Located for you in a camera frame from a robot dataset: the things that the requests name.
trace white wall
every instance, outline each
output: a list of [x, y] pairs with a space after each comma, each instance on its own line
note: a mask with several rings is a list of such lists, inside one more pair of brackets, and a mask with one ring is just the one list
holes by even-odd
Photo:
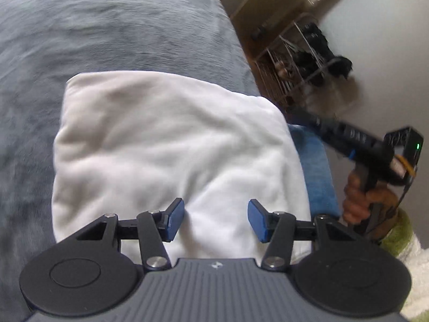
[[[429, 0], [340, 0], [325, 14], [320, 28], [334, 53], [353, 62], [350, 83], [358, 94], [352, 95], [353, 105], [341, 118], [379, 136], [412, 125], [427, 139], [403, 207], [428, 247]], [[350, 83], [341, 89], [342, 95], [352, 90]], [[352, 165], [334, 153], [329, 156], [342, 200]]]

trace human hand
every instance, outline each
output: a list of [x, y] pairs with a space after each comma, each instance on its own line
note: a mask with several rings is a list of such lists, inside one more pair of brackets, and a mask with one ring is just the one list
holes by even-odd
[[[346, 199], [343, 202], [343, 219], [352, 225], [361, 223], [362, 220], [369, 218], [369, 206], [371, 203], [383, 204], [380, 212], [379, 222], [386, 217], [386, 212], [393, 206], [398, 205], [398, 197], [387, 187], [386, 184], [378, 183], [377, 187], [363, 193], [360, 189], [360, 179], [357, 174], [351, 172], [348, 177], [348, 183], [344, 188]], [[385, 236], [396, 223], [397, 216], [383, 221], [372, 233], [372, 237], [381, 238]]]

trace metal pivot screw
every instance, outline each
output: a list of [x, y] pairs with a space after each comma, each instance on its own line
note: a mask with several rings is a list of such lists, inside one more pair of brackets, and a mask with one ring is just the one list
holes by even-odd
[[162, 268], [163, 266], [167, 265], [167, 259], [164, 257], [150, 257], [148, 260], [146, 260], [146, 264], [150, 266], [151, 268]]
[[277, 269], [281, 268], [285, 262], [284, 259], [280, 257], [268, 257], [264, 260], [264, 264], [269, 268]]

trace white towel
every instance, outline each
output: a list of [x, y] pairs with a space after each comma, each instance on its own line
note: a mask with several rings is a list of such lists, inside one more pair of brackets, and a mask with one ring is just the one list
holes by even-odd
[[429, 311], [429, 249], [422, 249], [420, 241], [413, 234], [398, 259], [407, 266], [413, 283], [401, 310], [401, 314], [411, 320]]
[[[247, 204], [310, 220], [299, 156], [281, 112], [262, 97], [158, 72], [79, 74], [67, 83], [54, 142], [57, 241], [104, 213], [132, 219], [176, 197], [187, 215], [166, 244], [178, 258], [256, 258]], [[122, 250], [139, 262], [139, 247]], [[296, 242], [293, 259], [309, 243]]]

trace black handle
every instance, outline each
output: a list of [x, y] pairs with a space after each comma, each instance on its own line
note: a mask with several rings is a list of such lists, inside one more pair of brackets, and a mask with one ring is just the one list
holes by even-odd
[[[356, 164], [354, 172], [359, 176], [360, 190], [362, 192], [367, 193], [369, 190], [372, 190], [377, 186], [377, 176], [374, 173], [371, 173], [370, 169], [364, 165]], [[382, 206], [383, 205], [380, 203], [370, 204], [369, 211], [371, 214], [369, 218], [362, 220], [359, 225], [355, 225], [353, 230], [361, 236], [367, 237], [368, 233], [377, 227]]]

